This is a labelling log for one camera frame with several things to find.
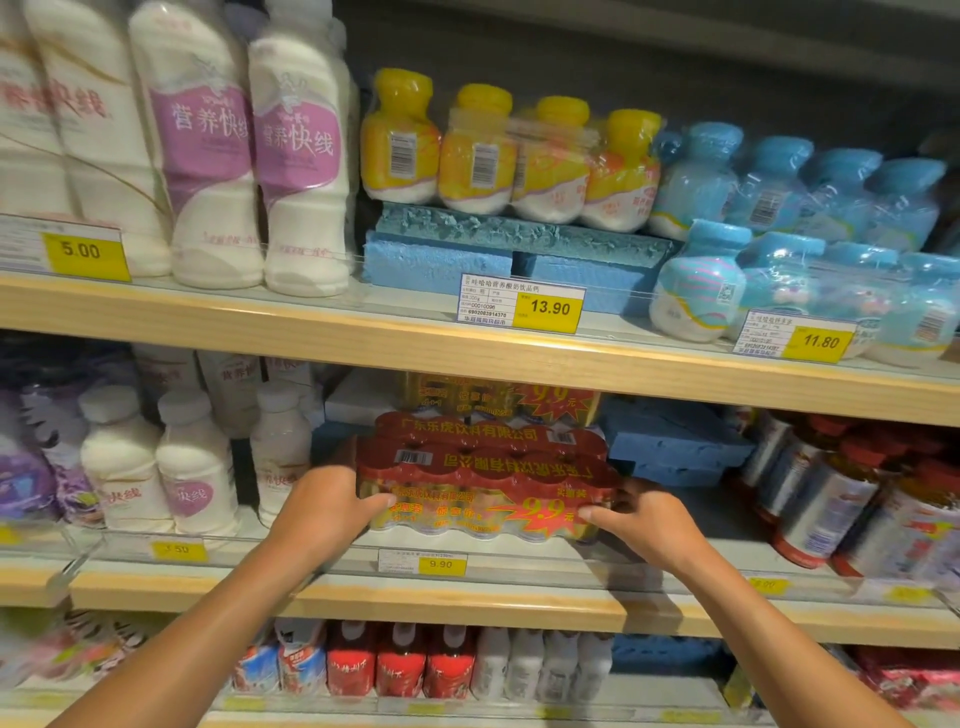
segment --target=pink label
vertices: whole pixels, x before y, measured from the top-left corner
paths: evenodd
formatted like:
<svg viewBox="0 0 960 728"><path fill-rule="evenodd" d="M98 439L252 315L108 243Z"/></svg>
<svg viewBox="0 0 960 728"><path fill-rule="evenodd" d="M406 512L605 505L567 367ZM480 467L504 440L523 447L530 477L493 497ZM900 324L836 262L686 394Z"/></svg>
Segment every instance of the pink label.
<svg viewBox="0 0 960 728"><path fill-rule="evenodd" d="M256 171L269 209L282 197L323 187L340 172L340 120L328 106L296 94L253 119Z"/></svg>
<svg viewBox="0 0 960 728"><path fill-rule="evenodd" d="M175 516L196 516L213 500L213 488L199 480L184 480L168 486L170 510Z"/></svg>
<svg viewBox="0 0 960 728"><path fill-rule="evenodd" d="M251 171L250 102L237 86L150 96L175 214L202 189Z"/></svg>

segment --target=hand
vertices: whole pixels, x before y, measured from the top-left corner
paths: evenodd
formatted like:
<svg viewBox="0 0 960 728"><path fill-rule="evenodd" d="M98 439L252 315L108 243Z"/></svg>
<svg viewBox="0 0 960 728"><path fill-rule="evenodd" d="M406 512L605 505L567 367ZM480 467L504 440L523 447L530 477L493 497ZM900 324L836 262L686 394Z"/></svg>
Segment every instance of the hand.
<svg viewBox="0 0 960 728"><path fill-rule="evenodd" d="M660 490L656 483L631 478L619 494L618 510L589 505L580 517L610 531L645 561L671 573L708 554L712 547L676 496Z"/></svg>
<svg viewBox="0 0 960 728"><path fill-rule="evenodd" d="M370 521L396 503L378 493L357 497L356 438L341 443L330 462L307 471L290 491L265 543L306 568L304 576L347 550Z"/></svg>

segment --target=red bottle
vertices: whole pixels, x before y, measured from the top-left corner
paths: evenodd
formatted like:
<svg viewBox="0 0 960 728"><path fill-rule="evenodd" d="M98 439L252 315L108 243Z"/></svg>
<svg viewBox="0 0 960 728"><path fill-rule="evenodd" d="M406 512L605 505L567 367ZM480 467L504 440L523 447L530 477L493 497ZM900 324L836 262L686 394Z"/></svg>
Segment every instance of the red bottle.
<svg viewBox="0 0 960 728"><path fill-rule="evenodd" d="M331 695L364 697L373 690L376 657L373 634L364 621L342 621L326 652L326 683Z"/></svg>
<svg viewBox="0 0 960 728"><path fill-rule="evenodd" d="M448 624L443 638L437 640L426 660L423 693L427 697L465 699L473 674L473 657L473 647L467 642L467 628Z"/></svg>
<svg viewBox="0 0 960 728"><path fill-rule="evenodd" d="M376 656L376 694L381 697L418 697L423 687L426 655L417 639L417 626L399 621L391 638Z"/></svg>

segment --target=yellow-capped bottle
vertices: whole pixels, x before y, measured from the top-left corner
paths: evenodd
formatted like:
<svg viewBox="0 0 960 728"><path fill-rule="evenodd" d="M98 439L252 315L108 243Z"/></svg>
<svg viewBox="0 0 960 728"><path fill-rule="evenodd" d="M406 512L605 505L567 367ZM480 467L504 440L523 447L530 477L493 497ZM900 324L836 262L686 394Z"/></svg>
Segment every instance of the yellow-capped bottle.
<svg viewBox="0 0 960 728"><path fill-rule="evenodd" d="M375 200L421 205L437 194L440 130L426 116L429 77L381 68L373 77L377 106L360 130L360 173Z"/></svg>
<svg viewBox="0 0 960 728"><path fill-rule="evenodd" d="M516 144L507 136L514 107L509 91L467 84L450 111L440 150L440 198L450 209L495 215L510 203Z"/></svg>
<svg viewBox="0 0 960 728"><path fill-rule="evenodd" d="M658 113L614 111L607 120L607 148L593 161L581 221L591 228L636 232L650 217L660 183L660 163L650 144L660 130Z"/></svg>
<svg viewBox="0 0 960 728"><path fill-rule="evenodd" d="M520 146L514 176L514 209L526 220L572 223L584 208L590 174L583 99L546 96L537 103L537 124Z"/></svg>

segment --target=yellow lid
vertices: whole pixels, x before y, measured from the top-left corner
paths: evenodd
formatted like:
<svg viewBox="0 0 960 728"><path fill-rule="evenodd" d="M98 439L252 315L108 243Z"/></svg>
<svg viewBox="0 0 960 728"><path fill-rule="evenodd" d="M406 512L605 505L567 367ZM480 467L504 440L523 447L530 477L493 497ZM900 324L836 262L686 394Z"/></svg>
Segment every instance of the yellow lid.
<svg viewBox="0 0 960 728"><path fill-rule="evenodd" d="M514 108L514 97L510 91L499 86L487 84L467 84L457 94L457 106L461 109L473 109L508 116Z"/></svg>
<svg viewBox="0 0 960 728"><path fill-rule="evenodd" d="M544 96L537 102L537 118L544 124L582 127L590 119L590 107L572 96Z"/></svg>
<svg viewBox="0 0 960 728"><path fill-rule="evenodd" d="M433 96L429 76L402 68L381 68L373 77L373 87L386 109L424 116Z"/></svg>
<svg viewBox="0 0 960 728"><path fill-rule="evenodd" d="M621 154L632 150L645 153L662 123L662 117L652 111L614 111L607 120L607 147Z"/></svg>

